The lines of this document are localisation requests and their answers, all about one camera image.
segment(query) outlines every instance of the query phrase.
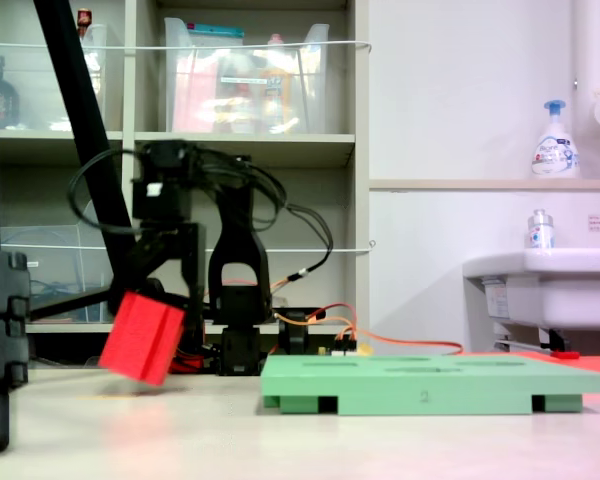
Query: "black cable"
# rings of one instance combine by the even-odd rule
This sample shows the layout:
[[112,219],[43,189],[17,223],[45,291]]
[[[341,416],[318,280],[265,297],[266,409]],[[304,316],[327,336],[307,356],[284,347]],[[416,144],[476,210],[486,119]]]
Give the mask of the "black cable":
[[[295,204],[287,205],[286,209],[290,214],[301,219],[307,225],[309,225],[311,227],[311,229],[316,233],[316,235],[318,235],[320,240],[322,240],[322,242],[325,244],[326,249],[327,249],[324,256],[322,257],[322,259],[319,262],[311,265],[308,268],[300,270],[299,272],[289,275],[287,277],[287,280],[289,282],[295,282],[296,280],[299,280],[299,279],[307,276],[309,273],[320,268],[322,265],[324,265],[326,263],[326,261],[331,256],[331,252],[333,251],[334,241],[333,241],[333,235],[331,234],[331,229],[329,228],[329,225],[327,224],[327,222],[324,220],[324,218],[318,212],[316,212],[315,210],[312,210],[308,207],[302,207],[300,205],[295,205]],[[313,224],[311,224],[309,219],[306,218],[304,215],[308,215],[313,220],[315,220],[315,222],[320,226],[320,228],[322,228],[322,230],[324,232],[324,237],[318,232],[318,229],[315,228],[315,226]]]
[[109,159],[114,155],[123,155],[123,154],[133,155],[134,157],[138,157],[138,154],[129,149],[109,149],[105,150],[102,153],[99,153],[87,163],[85,163],[80,170],[76,172],[76,174],[69,181],[69,188],[67,190],[67,200],[69,200],[69,208],[71,211],[84,223],[87,225],[97,228],[98,230],[102,230],[103,232],[111,233],[114,235],[135,235],[140,234],[147,231],[146,228],[132,228],[132,227],[123,227],[120,225],[109,225],[106,223],[98,223],[87,216],[85,216],[80,207],[78,206],[78,201],[76,200],[76,189],[78,187],[78,182],[84,176],[87,170],[93,167],[96,163],[101,162],[102,160]]
[[[237,218],[237,220],[243,222],[245,228],[252,229],[255,232],[263,232],[268,230],[275,224],[280,212],[286,209],[291,215],[302,220],[307,226],[309,226],[309,228],[325,245],[326,251],[323,258],[310,267],[304,268],[297,273],[289,275],[287,277],[289,282],[294,282],[300,278],[303,278],[324,265],[333,251],[334,240],[329,225],[318,212],[308,207],[288,203],[287,191],[284,188],[284,185],[282,185],[277,178],[268,173],[266,170],[253,165],[251,162],[236,161],[235,156],[216,150],[200,147],[194,148],[200,154],[201,159],[199,162],[197,162],[197,165],[195,165],[195,168],[199,170],[199,175],[196,176],[196,183],[195,185],[189,186],[190,188],[198,188],[204,191],[216,204],[218,203],[219,198],[221,198],[222,201],[229,205],[234,202],[229,196],[226,195],[222,188],[223,186],[236,188],[237,183],[239,184],[240,188],[252,188],[253,190],[262,193],[262,195],[264,195],[264,197],[271,202],[274,213],[271,218],[249,218],[249,215],[244,214],[244,210],[239,208],[239,206],[235,205],[234,203],[235,208],[233,210],[237,213],[242,213],[242,218]],[[76,200],[76,188],[78,182],[84,176],[86,171],[102,160],[111,158],[114,155],[122,154],[133,155],[142,161],[142,157],[139,153],[128,149],[110,149],[96,155],[83,167],[81,167],[69,182],[69,189],[67,192],[69,207],[79,219],[91,227],[119,235],[141,234],[149,229],[102,224],[86,217],[80,211]],[[263,224],[263,226],[256,228],[254,227],[253,223]]]

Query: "green foam board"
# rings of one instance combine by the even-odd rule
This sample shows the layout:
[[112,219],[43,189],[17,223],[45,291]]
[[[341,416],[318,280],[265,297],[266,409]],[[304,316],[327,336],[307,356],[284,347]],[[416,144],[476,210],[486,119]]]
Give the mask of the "green foam board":
[[340,415],[484,415],[582,411],[600,373],[502,355],[270,356],[265,408]]

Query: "shelf board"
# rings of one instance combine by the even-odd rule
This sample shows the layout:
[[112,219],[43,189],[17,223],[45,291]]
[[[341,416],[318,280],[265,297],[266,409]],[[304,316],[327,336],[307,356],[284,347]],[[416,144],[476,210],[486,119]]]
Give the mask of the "shelf board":
[[[122,132],[107,132],[119,147]],[[0,130],[0,165],[78,167],[72,132],[51,130]]]
[[520,180],[411,180],[375,179],[371,191],[455,190],[455,191],[600,191],[595,179],[520,179]]
[[348,0],[157,0],[163,8],[213,10],[346,10]]
[[268,168],[341,168],[349,163],[355,135],[289,134],[226,135],[214,133],[138,132],[136,141],[185,140],[201,142],[234,155],[251,155]]
[[[260,333],[263,335],[277,335],[278,325],[260,325]],[[27,333],[109,333],[113,328],[111,323],[28,323]],[[220,335],[223,325],[207,325],[208,335]],[[312,325],[309,327],[311,335],[336,335],[344,325]]]

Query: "table surface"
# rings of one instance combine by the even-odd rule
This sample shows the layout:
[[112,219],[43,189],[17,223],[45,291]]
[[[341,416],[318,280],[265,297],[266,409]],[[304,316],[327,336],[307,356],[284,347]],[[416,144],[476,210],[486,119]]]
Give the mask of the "table surface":
[[600,480],[600,394],[582,414],[281,416],[259,379],[40,370],[12,395],[0,480]]

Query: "transparent container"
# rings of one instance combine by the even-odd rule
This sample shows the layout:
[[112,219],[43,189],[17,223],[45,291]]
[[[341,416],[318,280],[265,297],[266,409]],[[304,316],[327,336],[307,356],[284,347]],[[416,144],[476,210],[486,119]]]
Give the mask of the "transparent container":
[[[107,39],[113,43],[112,37],[106,25],[91,25],[82,45],[105,127],[119,130],[123,55],[98,48],[106,46]],[[5,115],[4,104],[13,97],[17,98],[17,112],[9,110]],[[46,48],[0,46],[0,129],[71,131]]]
[[[165,19],[166,129],[172,132],[325,133],[324,45],[196,50],[182,20]],[[307,39],[326,41],[328,25]]]
[[[90,203],[85,214],[95,218]],[[111,283],[113,273],[102,234],[88,225],[0,228],[2,249],[27,256],[31,306]],[[105,303],[45,319],[45,322],[110,322]]]

